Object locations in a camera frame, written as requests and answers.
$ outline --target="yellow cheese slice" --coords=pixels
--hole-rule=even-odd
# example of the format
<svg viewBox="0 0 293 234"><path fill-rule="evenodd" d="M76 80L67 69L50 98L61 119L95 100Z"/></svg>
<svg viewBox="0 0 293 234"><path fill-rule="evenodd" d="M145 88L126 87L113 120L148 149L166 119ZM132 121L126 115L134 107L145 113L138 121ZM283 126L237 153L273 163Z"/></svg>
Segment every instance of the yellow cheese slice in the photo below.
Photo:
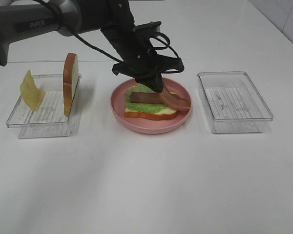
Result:
<svg viewBox="0 0 293 234"><path fill-rule="evenodd" d="M42 103L45 91L37 88L30 70L27 71L20 88L21 96L24 99L25 103L31 109L37 111L40 104Z"/></svg>

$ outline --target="white table surface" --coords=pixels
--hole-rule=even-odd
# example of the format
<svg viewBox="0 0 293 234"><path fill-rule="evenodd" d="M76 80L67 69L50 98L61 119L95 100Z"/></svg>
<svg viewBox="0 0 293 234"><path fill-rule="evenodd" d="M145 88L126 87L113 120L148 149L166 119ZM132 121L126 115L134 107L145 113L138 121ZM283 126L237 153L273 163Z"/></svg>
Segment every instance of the white table surface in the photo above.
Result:
<svg viewBox="0 0 293 234"><path fill-rule="evenodd" d="M293 59L185 60L168 78L193 98L190 118L162 135L132 132L109 97L127 80L111 62L80 62L83 113L74 136L17 139L5 126L27 69L0 68L0 234L293 234ZM246 71L274 114L261 134L212 134L196 73Z"/></svg>
<svg viewBox="0 0 293 234"><path fill-rule="evenodd" d="M293 57L293 44L247 0L131 1L130 8L136 25L161 21L183 59ZM82 37L118 57L100 31ZM52 32L12 43L8 61L63 61L68 52L80 60L110 60Z"/></svg>

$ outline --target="lettuce leaf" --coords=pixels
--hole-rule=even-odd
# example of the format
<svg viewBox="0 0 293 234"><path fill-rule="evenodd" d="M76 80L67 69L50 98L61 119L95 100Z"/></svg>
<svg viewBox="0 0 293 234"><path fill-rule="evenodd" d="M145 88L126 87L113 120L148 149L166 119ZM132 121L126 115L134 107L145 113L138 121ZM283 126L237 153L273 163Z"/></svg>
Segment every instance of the lettuce leaf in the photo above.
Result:
<svg viewBox="0 0 293 234"><path fill-rule="evenodd" d="M142 92L142 93L155 93L155 92L143 84L139 84L128 89L125 93L125 102L126 102L126 107L132 111L139 111L139 112L154 114L166 108L165 104L131 103L130 102L131 92Z"/></svg>

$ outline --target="bread slice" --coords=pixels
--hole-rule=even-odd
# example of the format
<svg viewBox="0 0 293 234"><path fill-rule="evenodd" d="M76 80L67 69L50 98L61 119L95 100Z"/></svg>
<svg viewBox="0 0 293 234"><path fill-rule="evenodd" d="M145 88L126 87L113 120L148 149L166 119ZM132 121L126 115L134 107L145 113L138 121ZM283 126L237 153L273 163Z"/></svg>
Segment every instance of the bread slice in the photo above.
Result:
<svg viewBox="0 0 293 234"><path fill-rule="evenodd" d="M160 112L155 114L152 113L144 113L139 111L133 111L128 108L125 109L125 117L133 117L133 118L146 118L150 120L170 120L177 116L178 111L173 110L169 107L162 109Z"/></svg>
<svg viewBox="0 0 293 234"><path fill-rule="evenodd" d="M63 70L63 97L64 97L64 114L70 113L73 98L78 82L78 57L76 54L68 53L66 56Z"/></svg>

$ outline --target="brown meat slice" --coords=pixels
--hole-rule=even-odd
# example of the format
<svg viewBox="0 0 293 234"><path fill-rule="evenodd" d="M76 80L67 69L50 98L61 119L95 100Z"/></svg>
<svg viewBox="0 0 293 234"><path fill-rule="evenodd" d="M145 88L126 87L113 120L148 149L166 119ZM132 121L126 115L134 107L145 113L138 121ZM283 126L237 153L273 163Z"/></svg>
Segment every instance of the brown meat slice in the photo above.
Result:
<svg viewBox="0 0 293 234"><path fill-rule="evenodd" d="M131 92L130 102L133 103L149 103L149 104L164 104L162 100L159 99L157 93L142 93L142 92Z"/></svg>
<svg viewBox="0 0 293 234"><path fill-rule="evenodd" d="M172 95L164 85L161 93L157 93L159 99L173 110L188 111L191 108L190 102L179 96Z"/></svg>

